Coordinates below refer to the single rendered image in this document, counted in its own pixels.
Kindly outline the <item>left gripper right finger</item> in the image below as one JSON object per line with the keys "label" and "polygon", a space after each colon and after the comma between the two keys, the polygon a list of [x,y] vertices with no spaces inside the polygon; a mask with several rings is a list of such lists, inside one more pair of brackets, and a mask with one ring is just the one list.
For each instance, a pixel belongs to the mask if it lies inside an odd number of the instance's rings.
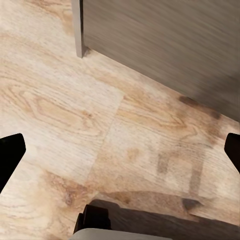
{"label": "left gripper right finger", "polygon": [[240,173],[240,135],[235,133],[228,133],[224,151]]}

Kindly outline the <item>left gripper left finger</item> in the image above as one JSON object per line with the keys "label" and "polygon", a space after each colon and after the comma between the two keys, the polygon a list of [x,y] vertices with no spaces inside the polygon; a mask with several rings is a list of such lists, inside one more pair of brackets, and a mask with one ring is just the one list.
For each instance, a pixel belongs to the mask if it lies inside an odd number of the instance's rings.
{"label": "left gripper left finger", "polygon": [[0,138],[0,193],[26,152],[21,133]]}

